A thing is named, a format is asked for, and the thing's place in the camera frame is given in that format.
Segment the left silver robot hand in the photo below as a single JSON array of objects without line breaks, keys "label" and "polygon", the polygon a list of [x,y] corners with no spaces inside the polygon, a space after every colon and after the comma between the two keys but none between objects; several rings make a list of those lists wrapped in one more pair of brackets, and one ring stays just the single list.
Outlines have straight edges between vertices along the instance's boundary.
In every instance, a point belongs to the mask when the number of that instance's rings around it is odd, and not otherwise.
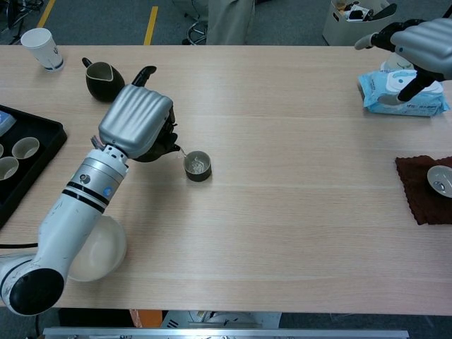
[{"label": "left silver robot hand", "polygon": [[181,150],[172,99],[145,87],[156,71],[156,66],[144,67],[121,89],[98,126],[100,138],[92,139],[97,149],[118,150],[137,162],[154,162]]}]

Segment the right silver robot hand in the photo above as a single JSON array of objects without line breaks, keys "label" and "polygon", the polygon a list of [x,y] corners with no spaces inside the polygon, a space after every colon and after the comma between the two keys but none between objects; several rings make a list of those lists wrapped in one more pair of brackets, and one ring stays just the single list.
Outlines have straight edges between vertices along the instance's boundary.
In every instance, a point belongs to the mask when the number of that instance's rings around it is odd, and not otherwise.
[{"label": "right silver robot hand", "polygon": [[451,19],[410,19],[394,22],[355,43],[355,49],[378,47],[409,61],[417,72],[397,95],[384,95],[379,102],[399,105],[411,100],[434,81],[451,80]]}]

